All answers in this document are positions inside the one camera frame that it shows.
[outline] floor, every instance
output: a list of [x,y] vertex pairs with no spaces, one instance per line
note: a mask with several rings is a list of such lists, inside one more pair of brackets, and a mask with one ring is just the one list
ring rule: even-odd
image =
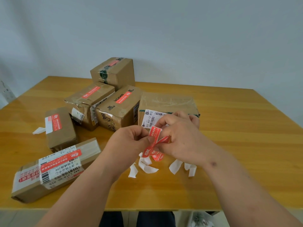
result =
[[[0,210],[1,227],[32,227],[47,210]],[[290,210],[303,223],[303,210]],[[174,212],[177,227],[187,227],[190,211]],[[122,212],[124,227],[135,227],[138,212]],[[214,215],[214,224],[219,227],[229,227],[223,212]]]

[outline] package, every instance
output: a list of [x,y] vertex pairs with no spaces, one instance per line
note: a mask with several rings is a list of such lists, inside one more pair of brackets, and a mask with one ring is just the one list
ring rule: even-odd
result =
[[100,152],[92,138],[22,166],[15,174],[12,198],[33,202],[73,182]]
[[150,129],[162,116],[176,111],[200,117],[191,96],[143,92],[138,109],[138,125]]
[[52,152],[78,143],[74,124],[65,107],[45,113],[45,129],[47,144]]
[[142,90],[138,87],[125,86],[96,107],[100,126],[112,131],[134,125],[138,120],[138,107]]
[[112,57],[91,70],[94,82],[101,82],[115,87],[115,91],[131,85],[134,86],[133,60],[128,58]]
[[115,88],[100,82],[93,83],[79,92],[64,99],[71,117],[87,130],[93,131],[98,127],[95,108],[110,95]]

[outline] wooden table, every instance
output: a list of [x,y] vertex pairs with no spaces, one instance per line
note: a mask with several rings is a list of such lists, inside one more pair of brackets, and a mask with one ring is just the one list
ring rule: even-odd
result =
[[[10,198],[17,169],[51,154],[45,133],[32,134],[45,126],[45,111],[64,106],[63,98],[91,82],[49,76],[0,110],[1,208],[49,208],[67,189],[31,204]],[[140,82],[136,86],[149,92],[193,96],[201,113],[201,132],[231,152],[282,205],[303,208],[303,129],[254,90]],[[101,149],[112,135],[102,127],[93,132],[77,127],[76,131],[80,141],[96,137]],[[169,171],[173,161],[165,156],[163,161],[153,162],[159,168],[154,174],[138,168],[136,179],[128,178],[128,169],[112,186],[106,209],[220,210],[203,169],[198,167],[195,177],[188,178],[182,166],[173,175]]]

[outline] person's right hand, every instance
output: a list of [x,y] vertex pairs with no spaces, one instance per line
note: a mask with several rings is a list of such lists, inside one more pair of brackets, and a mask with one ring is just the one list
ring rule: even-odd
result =
[[159,119],[156,127],[163,128],[161,136],[171,136],[171,143],[159,143],[155,147],[165,154],[185,163],[203,166],[210,160],[209,152],[216,146],[199,131],[200,121],[196,116],[183,111],[167,114]]

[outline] person's left hand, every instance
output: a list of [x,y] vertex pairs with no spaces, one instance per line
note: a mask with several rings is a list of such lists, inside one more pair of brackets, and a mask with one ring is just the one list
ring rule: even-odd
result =
[[107,164],[114,180],[127,170],[146,147],[150,146],[154,137],[148,136],[149,132],[138,125],[118,129],[108,140],[107,145],[98,158]]

